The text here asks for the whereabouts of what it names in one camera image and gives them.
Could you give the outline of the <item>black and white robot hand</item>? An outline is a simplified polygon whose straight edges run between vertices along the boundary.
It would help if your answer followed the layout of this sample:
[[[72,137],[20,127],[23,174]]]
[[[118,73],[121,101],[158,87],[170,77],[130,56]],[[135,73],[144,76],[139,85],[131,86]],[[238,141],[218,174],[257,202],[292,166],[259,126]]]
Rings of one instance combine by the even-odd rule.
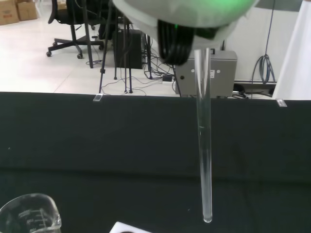
[[[214,49],[255,0],[115,0],[114,6],[158,43],[161,60],[184,64],[194,50]]]

